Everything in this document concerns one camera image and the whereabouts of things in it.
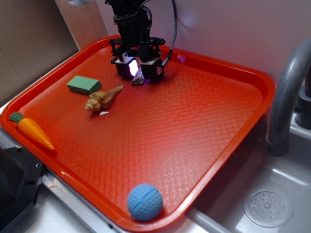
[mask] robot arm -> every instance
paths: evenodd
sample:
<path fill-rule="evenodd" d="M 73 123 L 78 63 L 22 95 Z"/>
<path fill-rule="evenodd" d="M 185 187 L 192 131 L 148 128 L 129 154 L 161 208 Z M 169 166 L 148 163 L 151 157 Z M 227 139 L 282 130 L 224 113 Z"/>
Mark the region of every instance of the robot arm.
<path fill-rule="evenodd" d="M 162 62 L 160 45 L 165 40 L 150 37 L 152 25 L 151 11 L 144 6 L 148 0 L 106 0 L 112 6 L 114 22 L 118 26 L 121 38 L 111 39 L 111 63 L 121 66 L 138 57 L 141 71 L 147 79 L 161 79 L 167 59 Z"/>

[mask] green carrot top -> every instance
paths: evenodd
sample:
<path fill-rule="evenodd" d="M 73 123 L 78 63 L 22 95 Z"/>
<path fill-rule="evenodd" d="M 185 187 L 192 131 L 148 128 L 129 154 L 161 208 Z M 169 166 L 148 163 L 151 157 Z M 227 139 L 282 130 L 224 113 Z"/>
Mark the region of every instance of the green carrot top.
<path fill-rule="evenodd" d="M 9 120 L 18 124 L 23 118 L 24 116 L 22 113 L 12 113 L 9 117 Z"/>

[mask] tray rim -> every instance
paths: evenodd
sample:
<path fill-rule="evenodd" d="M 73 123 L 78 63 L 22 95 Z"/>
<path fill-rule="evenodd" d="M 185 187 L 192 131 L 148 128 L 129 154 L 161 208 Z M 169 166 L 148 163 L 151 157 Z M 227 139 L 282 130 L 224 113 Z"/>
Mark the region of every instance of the tray rim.
<path fill-rule="evenodd" d="M 37 81 L 34 85 L 30 86 L 19 95 L 17 95 L 5 107 L 2 114 L 0 115 L 0 125 L 3 127 L 4 130 L 6 130 L 15 140 L 23 143 L 23 145 L 27 147 L 33 154 L 38 154 L 37 157 L 39 157 L 43 163 L 48 164 L 49 166 L 47 167 L 49 169 L 51 169 L 53 172 L 58 171 L 57 173 L 55 172 L 57 176 L 59 176 L 66 183 L 70 183 L 73 189 L 78 191 L 85 199 L 87 199 L 92 204 L 94 200 L 98 199 L 98 197 L 93 192 L 89 191 L 92 188 L 83 185 L 84 181 L 77 175 L 71 174 L 70 171 L 68 171 L 69 169 L 61 162 L 55 163 L 55 161 L 52 159 L 53 155 L 51 157 L 46 156 L 46 152 L 43 149 L 33 146 L 33 144 L 29 140 L 24 138 L 16 129 L 12 130 L 12 127 L 10 126 L 10 124 L 8 124 L 8 117 L 12 112 L 18 111 L 21 107 L 24 106 L 21 99 L 26 98 L 28 100 L 32 100 L 33 98 L 35 98 L 37 95 L 45 90 L 45 88 L 42 87 L 49 87 L 54 84 L 58 80 L 56 77 L 62 78 L 65 74 L 80 65 L 83 61 L 91 57 L 97 51 L 109 47 L 110 45 L 108 41 L 112 38 L 117 38 L 117 36 L 109 36 L 97 40 L 84 48 L 82 51 L 73 55 L 63 64 L 59 65 L 50 73 L 43 76 L 43 78 Z M 167 54 L 168 47 L 162 46 L 161 49 L 163 49 L 163 54 L 165 56 Z M 188 193 L 188 195 L 180 203 L 180 205 L 178 205 L 178 207 L 169 215 L 148 223 L 129 221 L 123 218 L 118 211 L 115 211 L 113 209 L 112 203 L 101 201 L 101 207 L 109 208 L 109 213 L 104 213 L 102 210 L 100 211 L 103 212 L 103 214 L 107 215 L 108 218 L 110 218 L 121 228 L 128 231 L 155 231 L 171 225 L 172 223 L 179 220 L 179 218 L 190 208 L 196 197 L 203 191 L 204 187 L 208 185 L 208 183 L 215 176 L 217 171 L 228 160 L 234 150 L 238 147 L 238 145 L 243 141 L 243 139 L 247 136 L 251 129 L 268 110 L 268 108 L 272 104 L 272 100 L 274 97 L 274 92 L 276 88 L 275 84 L 267 74 L 261 71 L 179 49 L 174 49 L 172 60 L 174 62 L 199 69 L 202 69 L 202 64 L 207 63 L 209 64 L 209 67 L 205 67 L 204 70 L 209 69 L 209 72 L 214 72 L 218 75 L 223 75 L 225 77 L 228 77 L 226 74 L 234 72 L 236 75 L 234 77 L 228 78 L 242 81 L 244 83 L 255 86 L 262 93 L 262 103 L 259 108 L 253 113 L 253 115 L 247 120 L 247 122 L 240 129 L 240 131 L 235 135 L 233 140 L 227 145 L 224 151 L 219 155 L 218 159 L 213 163 L 211 168 L 205 172 L 197 185 Z"/>

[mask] green sponge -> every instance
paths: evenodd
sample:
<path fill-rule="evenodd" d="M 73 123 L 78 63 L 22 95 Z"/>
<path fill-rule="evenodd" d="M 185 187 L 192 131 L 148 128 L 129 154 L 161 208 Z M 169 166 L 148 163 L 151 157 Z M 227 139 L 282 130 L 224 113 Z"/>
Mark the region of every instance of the green sponge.
<path fill-rule="evenodd" d="M 75 91 L 86 95 L 90 95 L 102 87 L 99 80 L 82 76 L 75 76 L 69 83 L 67 83 L 67 86 L 70 91 Z"/>

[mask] orange tray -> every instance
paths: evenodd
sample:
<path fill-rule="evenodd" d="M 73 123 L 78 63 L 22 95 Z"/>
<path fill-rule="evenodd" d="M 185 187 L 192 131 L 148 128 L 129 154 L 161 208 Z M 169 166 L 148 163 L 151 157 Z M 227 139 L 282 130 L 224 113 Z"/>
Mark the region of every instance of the orange tray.
<path fill-rule="evenodd" d="M 178 220 L 269 108 L 275 85 L 264 73 L 175 49 L 161 82 L 131 86 L 110 64 L 111 37 L 96 41 L 17 96 L 1 126 L 123 229 L 147 232 Z M 163 46 L 164 56 L 168 47 Z M 87 95 L 69 91 L 75 76 L 120 84 L 109 114 L 84 110 Z M 37 147 L 9 121 L 33 118 L 55 146 Z M 151 222 L 130 217 L 126 200 L 150 183 L 164 206 Z"/>

